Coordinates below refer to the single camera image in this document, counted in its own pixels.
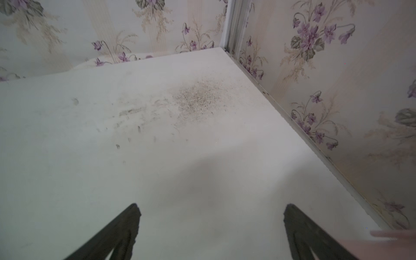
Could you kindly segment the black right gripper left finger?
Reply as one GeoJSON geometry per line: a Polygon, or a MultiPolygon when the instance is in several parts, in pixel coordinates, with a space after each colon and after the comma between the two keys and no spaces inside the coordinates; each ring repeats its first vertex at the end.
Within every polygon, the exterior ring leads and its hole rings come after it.
{"type": "Polygon", "coordinates": [[[137,204],[131,204],[66,260],[130,260],[140,218],[137,204]]]}

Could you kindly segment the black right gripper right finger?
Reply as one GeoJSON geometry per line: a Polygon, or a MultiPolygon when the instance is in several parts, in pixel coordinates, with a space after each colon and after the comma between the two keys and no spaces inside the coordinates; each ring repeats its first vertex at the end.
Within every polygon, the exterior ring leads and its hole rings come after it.
{"type": "Polygon", "coordinates": [[[357,259],[294,204],[286,206],[284,226],[294,260],[357,259]]]}

